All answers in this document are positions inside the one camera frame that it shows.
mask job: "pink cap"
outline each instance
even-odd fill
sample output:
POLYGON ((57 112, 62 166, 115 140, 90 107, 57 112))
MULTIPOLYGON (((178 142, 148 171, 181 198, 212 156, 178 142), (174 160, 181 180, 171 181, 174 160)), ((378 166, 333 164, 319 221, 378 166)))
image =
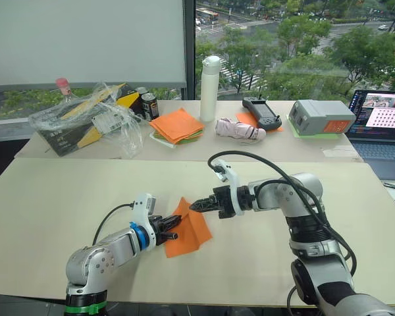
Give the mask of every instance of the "pink cap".
POLYGON ((57 85, 57 87, 62 88, 68 86, 68 81, 66 78, 58 78, 55 80, 55 84, 57 85))

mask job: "game controller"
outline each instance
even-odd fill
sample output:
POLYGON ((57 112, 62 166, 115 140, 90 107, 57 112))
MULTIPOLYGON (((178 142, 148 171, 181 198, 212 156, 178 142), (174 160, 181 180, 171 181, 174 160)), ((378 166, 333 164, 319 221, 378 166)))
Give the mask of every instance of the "game controller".
POLYGON ((264 130, 276 130, 282 122, 279 115, 275 115, 266 104, 265 99, 256 97, 243 98, 243 106, 247 108, 257 121, 257 127, 264 130))

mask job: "blue ring joint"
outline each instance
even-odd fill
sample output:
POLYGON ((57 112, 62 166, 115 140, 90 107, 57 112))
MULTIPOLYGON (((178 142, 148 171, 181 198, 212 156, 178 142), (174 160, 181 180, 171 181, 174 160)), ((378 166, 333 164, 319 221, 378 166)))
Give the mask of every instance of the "blue ring joint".
POLYGON ((130 228, 134 230, 136 235, 138 235, 140 249, 146 249, 148 247, 146 244, 146 238, 143 232, 139 229, 138 225, 135 222, 130 222, 130 228))

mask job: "orange cloth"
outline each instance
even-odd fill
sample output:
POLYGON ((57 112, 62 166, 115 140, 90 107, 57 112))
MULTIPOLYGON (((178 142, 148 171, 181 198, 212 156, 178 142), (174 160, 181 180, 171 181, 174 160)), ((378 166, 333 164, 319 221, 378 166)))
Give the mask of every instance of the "orange cloth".
MULTIPOLYGON (((246 124, 252 125, 254 127, 257 127, 256 119, 251 113, 237 113, 236 118, 241 123, 246 123, 246 124)), ((267 132, 268 133, 282 132, 283 130, 284 129, 282 128, 282 126, 279 126, 276 130, 267 130, 267 132)))
POLYGON ((182 221, 171 230, 178 234, 178 238, 165 242, 167 258, 196 251, 201 244, 212 238, 203 215, 192 211, 189 206, 190 203, 182 197, 173 213, 173 215, 182 215, 182 221))
POLYGON ((178 143, 204 127, 183 108, 170 114, 161 115, 149 124, 172 144, 178 143))

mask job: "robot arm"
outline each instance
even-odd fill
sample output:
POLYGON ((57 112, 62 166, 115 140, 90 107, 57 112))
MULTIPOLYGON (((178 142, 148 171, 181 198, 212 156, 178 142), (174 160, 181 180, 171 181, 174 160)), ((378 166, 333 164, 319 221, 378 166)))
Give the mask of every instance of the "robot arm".
POLYGON ((230 185, 214 188, 213 195, 197 200, 190 209, 219 210, 219 218, 225 219, 250 209, 281 208, 290 229, 290 248, 297 256, 291 264, 292 276, 303 302, 316 305, 326 316, 395 316, 392 308, 376 298, 354 292, 352 274, 339 246, 346 243, 327 222, 321 199, 323 189, 316 176, 287 176, 293 185, 285 179, 268 179, 240 186, 237 174, 222 159, 211 167, 221 181, 229 181, 230 185))
POLYGON ((140 194, 133 205, 130 227, 111 234, 92 247, 76 250, 66 264, 68 285, 65 315, 106 315, 107 289, 112 272, 135 258, 141 251, 152 250, 168 239, 181 216, 162 218, 153 215, 155 198, 140 194))

